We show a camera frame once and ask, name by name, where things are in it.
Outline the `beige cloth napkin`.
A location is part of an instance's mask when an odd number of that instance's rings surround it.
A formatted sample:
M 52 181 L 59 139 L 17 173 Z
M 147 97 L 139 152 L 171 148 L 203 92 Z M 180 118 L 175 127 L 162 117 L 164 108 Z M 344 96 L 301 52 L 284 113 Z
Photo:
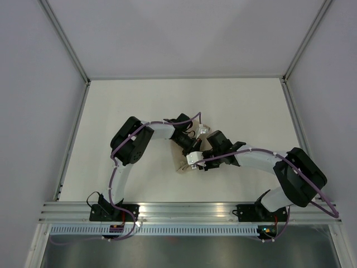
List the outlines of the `beige cloth napkin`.
M 172 154 L 172 158 L 173 158 L 175 172 L 177 172 L 178 174 L 188 173 L 192 170 L 192 168 L 190 168 L 187 164 L 186 156 L 184 156 L 182 154 L 182 148 L 178 145 L 178 139 L 182 135 L 188 135 L 191 138 L 195 138 L 195 130 L 197 129 L 199 123 L 200 123 L 199 119 L 194 119 L 193 121 L 190 121 L 188 123 L 174 125 L 175 132 L 173 133 L 173 137 L 170 139 L 171 154 Z M 200 137 L 200 139 L 202 140 L 202 143 L 203 143 L 203 140 L 208 136 L 208 134 L 202 135 Z

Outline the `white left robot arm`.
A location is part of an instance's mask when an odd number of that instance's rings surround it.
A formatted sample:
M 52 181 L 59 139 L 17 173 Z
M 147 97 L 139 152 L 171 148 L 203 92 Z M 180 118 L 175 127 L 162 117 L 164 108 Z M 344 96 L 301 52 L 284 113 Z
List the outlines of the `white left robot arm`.
M 182 148 L 184 156 L 199 151 L 202 144 L 200 133 L 195 132 L 196 135 L 191 137 L 187 132 L 193 124 L 194 119 L 183 113 L 176 119 L 152 122 L 129 117 L 110 142 L 114 169 L 107 190 L 99 194 L 96 204 L 90 206 L 89 220 L 120 221 L 133 214 L 123 206 L 124 190 L 133 165 L 141 159 L 152 140 L 171 140 Z

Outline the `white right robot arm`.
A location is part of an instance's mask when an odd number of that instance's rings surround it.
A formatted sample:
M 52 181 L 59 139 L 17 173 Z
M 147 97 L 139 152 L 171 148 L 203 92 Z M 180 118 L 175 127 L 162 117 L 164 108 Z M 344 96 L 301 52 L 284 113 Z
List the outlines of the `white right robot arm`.
M 254 202 L 258 219 L 266 221 L 281 208 L 306 207 L 327 184 L 327 178 L 305 151 L 294 147 L 274 152 L 245 142 L 232 143 L 221 131 L 207 137 L 211 149 L 202 152 L 194 163 L 205 171 L 221 164 L 254 168 L 276 176 L 279 187 L 268 189 Z

